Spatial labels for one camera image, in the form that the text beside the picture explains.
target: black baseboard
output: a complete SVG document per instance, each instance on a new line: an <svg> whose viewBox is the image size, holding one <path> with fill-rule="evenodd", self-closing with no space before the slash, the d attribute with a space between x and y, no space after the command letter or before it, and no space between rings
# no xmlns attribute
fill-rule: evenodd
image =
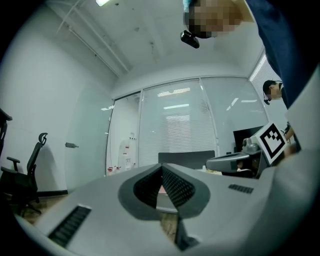
<svg viewBox="0 0 320 256"><path fill-rule="evenodd" d="M58 191L39 191L36 193L38 197L54 197L68 195L68 190L58 190Z"/></svg>

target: chair seat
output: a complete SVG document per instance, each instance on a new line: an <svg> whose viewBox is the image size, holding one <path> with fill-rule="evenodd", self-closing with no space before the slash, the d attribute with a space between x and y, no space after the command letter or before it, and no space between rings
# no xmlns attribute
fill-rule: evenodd
<svg viewBox="0 0 320 256"><path fill-rule="evenodd" d="M4 172L0 178L0 190L8 194L12 194L14 191L23 191L23 193L27 194L36 192L29 176L22 173L13 174L8 172Z"/></svg>

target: black office chair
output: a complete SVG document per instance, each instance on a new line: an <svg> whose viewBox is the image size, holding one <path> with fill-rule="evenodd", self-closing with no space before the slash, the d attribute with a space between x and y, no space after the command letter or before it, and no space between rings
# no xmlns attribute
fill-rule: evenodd
<svg viewBox="0 0 320 256"><path fill-rule="evenodd" d="M38 186L35 178L37 165L35 163L40 149L46 144L47 135L48 133L46 132L39 135L39 142L35 144L32 155L26 165L27 175L18 172L17 163L20 163L20 161L12 157L7 157L7 159L13 162L14 170L1 167L3 174L0 178L0 191L12 195L10 203L18 205L19 215L21 215L22 209L26 205L41 214L41 211L35 209L30 204L30 201L35 200L39 203L37 196Z"/></svg>
<svg viewBox="0 0 320 256"><path fill-rule="evenodd" d="M9 116L7 113L5 113L1 108L0 108L0 157L2 153L2 149L4 148L4 143L5 143L5 136L7 132L7 121L11 121L12 117Z"/></svg>

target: wooden floor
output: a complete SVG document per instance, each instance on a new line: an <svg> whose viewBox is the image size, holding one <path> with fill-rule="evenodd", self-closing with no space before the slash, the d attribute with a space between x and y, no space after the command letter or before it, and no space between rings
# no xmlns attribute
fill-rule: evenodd
<svg viewBox="0 0 320 256"><path fill-rule="evenodd" d="M66 195L60 196L49 196L49 197L40 197L40 203L32 201L31 204L34 208L40 210L44 214L48 209L53 207L56 203L62 200ZM11 205L11 209L14 213L17 213L17 206ZM34 224L40 215L32 209L25 208L22 210L23 218L25 218L31 224ZM169 239L174 242L176 237L177 230L177 220L178 216L176 214L161 213L161 227L163 232L169 237Z"/></svg>

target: white ceiling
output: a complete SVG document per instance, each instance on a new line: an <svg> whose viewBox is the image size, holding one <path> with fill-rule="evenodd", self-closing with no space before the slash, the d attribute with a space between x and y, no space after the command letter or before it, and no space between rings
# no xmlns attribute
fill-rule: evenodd
<svg viewBox="0 0 320 256"><path fill-rule="evenodd" d="M199 49L181 42L180 33L186 29L182 0L110 0L102 7L95 0L79 0L66 17L76 2L49 0L47 4L119 77L169 55L214 50L249 75L262 51L255 24L243 23L229 35L200 39Z"/></svg>

